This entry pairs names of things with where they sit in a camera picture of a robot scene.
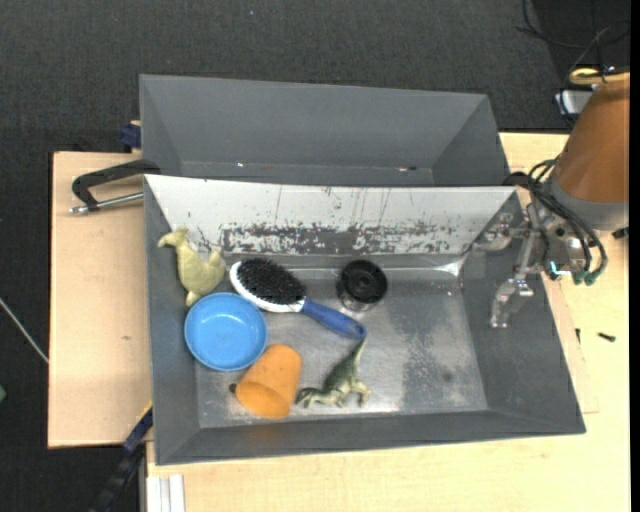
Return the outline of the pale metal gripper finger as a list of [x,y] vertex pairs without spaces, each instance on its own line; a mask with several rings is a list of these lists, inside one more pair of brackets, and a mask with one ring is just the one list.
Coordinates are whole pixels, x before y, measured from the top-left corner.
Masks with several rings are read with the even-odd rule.
[[507,328],[511,316],[534,296],[534,290],[525,279],[508,278],[499,285],[491,305],[490,326]]
[[522,234],[522,222],[514,214],[497,214],[472,244],[475,251],[501,251]]

